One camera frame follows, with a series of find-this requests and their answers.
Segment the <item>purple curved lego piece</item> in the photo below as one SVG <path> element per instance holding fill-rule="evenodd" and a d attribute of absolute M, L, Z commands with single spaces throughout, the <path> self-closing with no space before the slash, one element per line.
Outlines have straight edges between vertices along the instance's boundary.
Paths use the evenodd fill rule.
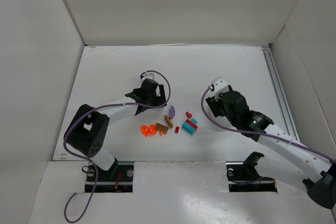
<path fill-rule="evenodd" d="M 171 106 L 169 110 L 169 119 L 172 120 L 175 117 L 175 107 Z"/>

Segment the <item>small brown lego plate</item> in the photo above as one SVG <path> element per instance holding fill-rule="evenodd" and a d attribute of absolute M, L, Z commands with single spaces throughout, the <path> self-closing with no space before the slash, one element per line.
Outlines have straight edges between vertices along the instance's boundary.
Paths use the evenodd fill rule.
<path fill-rule="evenodd" d="M 172 121 L 171 121 L 171 119 L 169 118 L 168 115 L 164 116 L 164 120 L 167 123 L 167 125 L 169 126 L 169 128 L 173 128 L 173 123 L 172 123 Z"/>

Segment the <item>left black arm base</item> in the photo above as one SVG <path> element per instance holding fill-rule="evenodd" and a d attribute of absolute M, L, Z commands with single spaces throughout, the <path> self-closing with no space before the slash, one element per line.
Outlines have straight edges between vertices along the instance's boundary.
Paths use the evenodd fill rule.
<path fill-rule="evenodd" d="M 90 193 L 95 184 L 95 169 L 92 164 L 83 166 L 86 175 L 85 192 Z M 98 168 L 98 180 L 95 193 L 131 193 L 133 192 L 134 162 L 121 162 L 109 171 Z"/>

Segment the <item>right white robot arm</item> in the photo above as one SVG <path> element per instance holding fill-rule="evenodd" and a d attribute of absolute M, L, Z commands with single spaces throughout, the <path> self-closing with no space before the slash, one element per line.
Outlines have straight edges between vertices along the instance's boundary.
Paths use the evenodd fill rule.
<path fill-rule="evenodd" d="M 253 152 L 238 165 L 238 175 L 229 180 L 247 187 L 265 178 L 275 179 L 304 191 L 319 206 L 335 206 L 335 159 L 313 150 L 283 131 L 268 116 L 251 110 L 245 97 L 225 84 L 210 85 L 201 98 L 204 115 L 223 130 L 240 133 L 277 153 L 286 163 L 275 162 L 264 153 Z"/>

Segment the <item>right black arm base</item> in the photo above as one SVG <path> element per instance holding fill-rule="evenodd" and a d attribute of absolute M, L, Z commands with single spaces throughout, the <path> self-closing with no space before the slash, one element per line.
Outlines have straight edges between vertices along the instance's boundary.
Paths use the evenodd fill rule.
<path fill-rule="evenodd" d="M 264 154 L 252 152 L 244 161 L 226 163 L 226 176 L 230 193 L 277 192 L 274 179 L 260 176 L 255 167 Z"/>

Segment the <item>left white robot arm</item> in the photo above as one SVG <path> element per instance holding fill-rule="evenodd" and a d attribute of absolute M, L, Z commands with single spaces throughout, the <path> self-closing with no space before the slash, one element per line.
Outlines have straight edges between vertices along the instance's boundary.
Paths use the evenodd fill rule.
<path fill-rule="evenodd" d="M 164 85 L 149 78 L 112 104 L 98 107 L 83 104 L 65 131 L 64 149 L 89 161 L 95 178 L 100 174 L 112 177 L 117 171 L 118 160 L 103 148 L 108 126 L 147 109 L 165 105 Z"/>

